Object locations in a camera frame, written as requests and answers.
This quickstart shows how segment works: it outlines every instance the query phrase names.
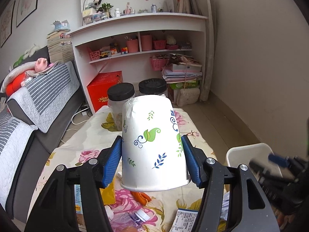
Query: white pillow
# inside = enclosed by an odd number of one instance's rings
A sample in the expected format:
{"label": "white pillow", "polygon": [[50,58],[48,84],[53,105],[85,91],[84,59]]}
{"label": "white pillow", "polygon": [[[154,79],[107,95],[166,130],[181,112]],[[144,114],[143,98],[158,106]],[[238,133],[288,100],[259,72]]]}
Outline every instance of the white pillow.
{"label": "white pillow", "polygon": [[18,75],[24,73],[27,70],[34,70],[35,63],[36,63],[35,61],[27,62],[27,63],[24,63],[23,65],[16,67],[14,70],[12,70],[4,79],[0,92],[5,93],[7,85],[9,83],[12,83]]}

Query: yellow package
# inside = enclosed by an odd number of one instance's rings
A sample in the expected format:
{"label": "yellow package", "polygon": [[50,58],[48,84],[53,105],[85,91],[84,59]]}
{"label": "yellow package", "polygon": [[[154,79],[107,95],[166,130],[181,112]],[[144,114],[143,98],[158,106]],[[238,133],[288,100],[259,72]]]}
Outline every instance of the yellow package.
{"label": "yellow package", "polygon": [[112,183],[109,184],[107,188],[100,188],[101,196],[103,199],[104,205],[111,205],[116,203],[115,199],[115,193],[114,193],[114,181],[115,178],[113,179]]}

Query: blue leaf print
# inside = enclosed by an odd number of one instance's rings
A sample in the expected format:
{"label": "blue leaf print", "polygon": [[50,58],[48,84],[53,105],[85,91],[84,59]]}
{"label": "blue leaf print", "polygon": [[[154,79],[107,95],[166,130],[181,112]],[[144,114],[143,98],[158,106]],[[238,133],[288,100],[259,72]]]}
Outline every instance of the blue leaf print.
{"label": "blue leaf print", "polygon": [[159,157],[159,159],[157,159],[157,162],[154,163],[155,165],[154,165],[153,168],[159,168],[159,166],[162,166],[164,164],[163,161],[164,161],[164,158],[166,157],[165,153],[162,156],[159,154],[158,157]]}

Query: potted plant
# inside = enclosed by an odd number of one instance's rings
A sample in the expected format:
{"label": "potted plant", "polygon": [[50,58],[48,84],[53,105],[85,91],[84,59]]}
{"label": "potted plant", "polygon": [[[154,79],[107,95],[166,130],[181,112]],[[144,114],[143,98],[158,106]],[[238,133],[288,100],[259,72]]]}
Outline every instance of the potted plant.
{"label": "potted plant", "polygon": [[114,7],[110,3],[102,3],[101,7],[98,8],[97,12],[103,12],[109,17],[109,10]]}

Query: paper cup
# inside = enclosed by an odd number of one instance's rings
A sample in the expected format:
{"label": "paper cup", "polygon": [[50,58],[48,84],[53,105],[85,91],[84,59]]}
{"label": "paper cup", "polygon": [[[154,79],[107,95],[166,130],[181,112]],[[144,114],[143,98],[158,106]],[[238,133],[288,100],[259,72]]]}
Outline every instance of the paper cup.
{"label": "paper cup", "polygon": [[135,192],[154,192],[190,182],[171,101],[159,95],[123,106],[122,182]]}

